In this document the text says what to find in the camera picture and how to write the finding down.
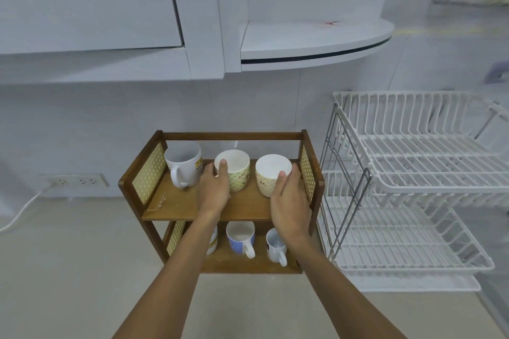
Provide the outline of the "white cabinet door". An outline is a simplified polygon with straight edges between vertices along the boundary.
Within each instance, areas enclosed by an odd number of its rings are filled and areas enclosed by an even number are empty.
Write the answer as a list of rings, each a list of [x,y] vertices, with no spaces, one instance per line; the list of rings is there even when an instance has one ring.
[[[0,0],[0,55],[182,45],[174,0]]]

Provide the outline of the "person's left hand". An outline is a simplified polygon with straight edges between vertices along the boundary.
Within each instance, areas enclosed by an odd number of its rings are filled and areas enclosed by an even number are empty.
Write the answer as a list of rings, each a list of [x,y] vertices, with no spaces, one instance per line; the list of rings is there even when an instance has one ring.
[[[209,163],[200,176],[197,189],[197,207],[199,214],[207,214],[213,220],[218,221],[220,214],[230,198],[230,192],[220,191],[215,166]]]

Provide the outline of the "person's left forearm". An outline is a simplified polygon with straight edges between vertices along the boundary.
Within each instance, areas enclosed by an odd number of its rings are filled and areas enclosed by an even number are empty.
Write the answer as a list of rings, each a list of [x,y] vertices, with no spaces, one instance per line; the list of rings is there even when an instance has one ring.
[[[112,339],[181,339],[220,208],[201,207],[161,272]]]

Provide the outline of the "person's right hand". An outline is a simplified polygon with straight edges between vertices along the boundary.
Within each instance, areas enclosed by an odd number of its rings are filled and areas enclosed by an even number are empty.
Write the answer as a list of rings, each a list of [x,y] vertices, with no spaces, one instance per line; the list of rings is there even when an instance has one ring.
[[[296,163],[287,175],[282,195],[270,197],[271,218],[286,246],[292,248],[309,239],[311,210],[302,174]]]

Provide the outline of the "brown wooden two-tier shelf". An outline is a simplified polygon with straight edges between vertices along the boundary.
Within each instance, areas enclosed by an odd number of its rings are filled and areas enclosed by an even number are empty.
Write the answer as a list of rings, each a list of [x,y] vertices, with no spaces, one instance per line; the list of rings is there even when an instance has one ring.
[[[196,218],[196,187],[178,189],[170,179],[164,159],[168,141],[299,141],[298,158],[312,211],[308,233],[313,235],[325,189],[319,161],[307,130],[300,132],[164,132],[157,130],[119,179],[119,189],[148,236],[159,258],[165,264],[181,237]],[[270,261],[265,234],[273,227],[270,200],[258,189],[255,179],[256,160],[251,160],[247,187],[232,193],[220,217],[218,244],[208,255],[202,273],[297,274],[301,267],[287,252],[288,264],[282,267]],[[256,227],[253,259],[236,254],[226,236],[228,221],[253,221]]]

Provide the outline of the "white rounded corner shelf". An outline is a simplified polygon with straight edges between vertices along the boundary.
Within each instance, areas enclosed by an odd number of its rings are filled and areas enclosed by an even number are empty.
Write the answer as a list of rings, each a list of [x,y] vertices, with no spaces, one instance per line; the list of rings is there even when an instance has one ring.
[[[393,23],[291,22],[247,25],[240,48],[243,72],[325,66],[367,57],[392,38]]]

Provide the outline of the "cream patterned ceramic cup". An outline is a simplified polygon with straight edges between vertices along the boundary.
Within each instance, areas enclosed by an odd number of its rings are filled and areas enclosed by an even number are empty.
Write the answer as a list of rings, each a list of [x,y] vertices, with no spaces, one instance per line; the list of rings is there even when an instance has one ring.
[[[268,154],[256,162],[255,172],[258,188],[262,195],[270,198],[274,192],[277,177],[283,171],[289,175],[292,171],[291,161],[279,154]]]

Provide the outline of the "white wall cabinet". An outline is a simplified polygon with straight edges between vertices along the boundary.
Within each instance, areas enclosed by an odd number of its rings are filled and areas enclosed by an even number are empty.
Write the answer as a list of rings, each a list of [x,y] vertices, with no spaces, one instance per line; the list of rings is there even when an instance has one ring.
[[[222,79],[219,0],[174,2],[181,47],[0,55],[0,86]]]

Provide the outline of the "small white printed mug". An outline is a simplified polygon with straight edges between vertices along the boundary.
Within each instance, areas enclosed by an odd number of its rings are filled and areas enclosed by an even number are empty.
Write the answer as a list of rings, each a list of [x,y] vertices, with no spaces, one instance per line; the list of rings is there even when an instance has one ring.
[[[276,228],[270,229],[266,234],[267,255],[271,262],[282,267],[288,265],[286,258],[287,247],[279,236]]]

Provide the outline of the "blue and white mug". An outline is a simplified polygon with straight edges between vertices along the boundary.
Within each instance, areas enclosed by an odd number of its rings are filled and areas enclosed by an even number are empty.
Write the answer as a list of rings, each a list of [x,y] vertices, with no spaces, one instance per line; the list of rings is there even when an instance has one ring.
[[[256,256],[254,242],[256,227],[253,221],[230,221],[226,225],[226,235],[231,250],[239,255],[246,255],[248,259]]]

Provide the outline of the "white wall power outlet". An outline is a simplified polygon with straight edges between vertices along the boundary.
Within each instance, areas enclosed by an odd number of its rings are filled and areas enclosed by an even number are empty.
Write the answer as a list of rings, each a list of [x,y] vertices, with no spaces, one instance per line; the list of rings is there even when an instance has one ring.
[[[56,174],[42,175],[45,181],[52,186],[68,186],[79,188],[109,187],[108,182],[102,174]]]

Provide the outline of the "white mug with yellow label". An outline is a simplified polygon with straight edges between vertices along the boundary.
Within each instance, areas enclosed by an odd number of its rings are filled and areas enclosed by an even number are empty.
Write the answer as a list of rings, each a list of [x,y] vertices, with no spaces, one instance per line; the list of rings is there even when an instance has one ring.
[[[164,153],[170,178],[178,189],[195,186],[203,173],[202,152],[196,141],[168,141]]]
[[[216,251],[217,245],[218,245],[218,227],[215,226],[213,234],[210,239],[210,243],[209,243],[207,252],[206,252],[207,256],[211,255],[213,252]]]

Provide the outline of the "white plastic drip tray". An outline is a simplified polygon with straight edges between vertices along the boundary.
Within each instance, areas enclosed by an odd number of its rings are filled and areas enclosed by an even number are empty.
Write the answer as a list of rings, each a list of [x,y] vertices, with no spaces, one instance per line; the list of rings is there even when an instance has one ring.
[[[456,274],[360,274],[348,279],[363,293],[479,292],[472,275]]]

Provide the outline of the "green patterned ceramic cup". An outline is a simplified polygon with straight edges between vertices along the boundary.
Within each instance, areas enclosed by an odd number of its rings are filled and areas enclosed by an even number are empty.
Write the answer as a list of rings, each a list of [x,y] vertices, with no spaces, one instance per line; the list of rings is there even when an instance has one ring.
[[[249,182],[251,168],[249,155],[238,149],[225,150],[214,160],[216,170],[219,169],[220,162],[223,159],[227,162],[230,192],[236,193],[243,190]]]

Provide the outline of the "person's right forearm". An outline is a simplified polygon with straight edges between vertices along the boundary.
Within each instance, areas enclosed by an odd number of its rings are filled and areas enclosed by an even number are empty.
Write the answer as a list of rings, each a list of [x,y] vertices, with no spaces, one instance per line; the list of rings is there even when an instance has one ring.
[[[279,230],[340,339],[408,339],[326,257],[306,233]]]

